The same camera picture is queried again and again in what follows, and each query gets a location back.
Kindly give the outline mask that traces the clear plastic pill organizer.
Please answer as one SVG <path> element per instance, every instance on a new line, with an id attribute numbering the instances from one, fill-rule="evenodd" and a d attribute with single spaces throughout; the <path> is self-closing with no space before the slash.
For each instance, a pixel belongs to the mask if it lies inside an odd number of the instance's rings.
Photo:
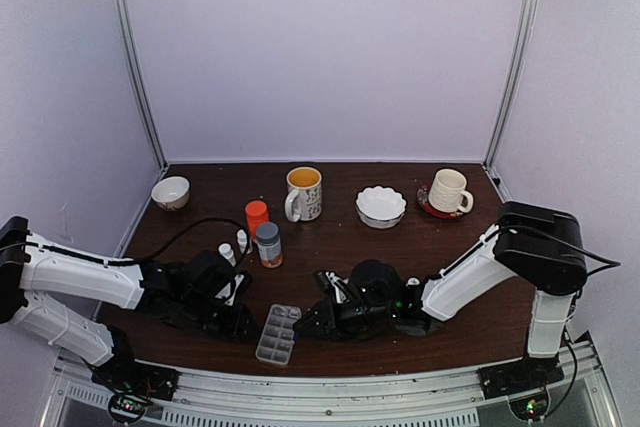
<path id="1" fill-rule="evenodd" d="M 301 317 L 302 311 L 297 306 L 273 304 L 255 350 L 256 359 L 270 365 L 287 366 L 297 340 L 293 326 Z"/>

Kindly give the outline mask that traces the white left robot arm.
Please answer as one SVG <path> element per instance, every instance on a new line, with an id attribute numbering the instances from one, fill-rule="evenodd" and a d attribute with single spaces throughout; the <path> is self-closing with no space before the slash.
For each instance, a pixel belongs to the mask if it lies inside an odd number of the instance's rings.
<path id="1" fill-rule="evenodd" d="M 151 254 L 110 258 L 65 248 L 33 233 L 24 217 L 1 228 L 1 320 L 74 352 L 123 391 L 144 380 L 127 335 L 97 324 L 52 298 L 53 293 L 148 312 L 170 323 L 187 321 L 223 340 L 251 341 L 258 333 L 240 298 L 246 271 L 204 250 L 187 262 L 162 263 Z"/>

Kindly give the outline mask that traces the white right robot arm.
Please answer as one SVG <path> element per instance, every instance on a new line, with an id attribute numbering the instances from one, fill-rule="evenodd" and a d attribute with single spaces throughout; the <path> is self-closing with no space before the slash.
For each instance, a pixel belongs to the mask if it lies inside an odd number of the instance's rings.
<path id="1" fill-rule="evenodd" d="M 395 328 L 422 337 L 502 282 L 520 277 L 535 296 L 526 356 L 513 366 L 519 387 L 535 387 L 551 371 L 575 295 L 587 280 L 580 226 L 568 213 L 510 201 L 498 220 L 449 266 L 408 282 L 376 259 L 347 278 L 315 272 L 324 297 L 294 323 L 301 337 L 366 339 Z"/>

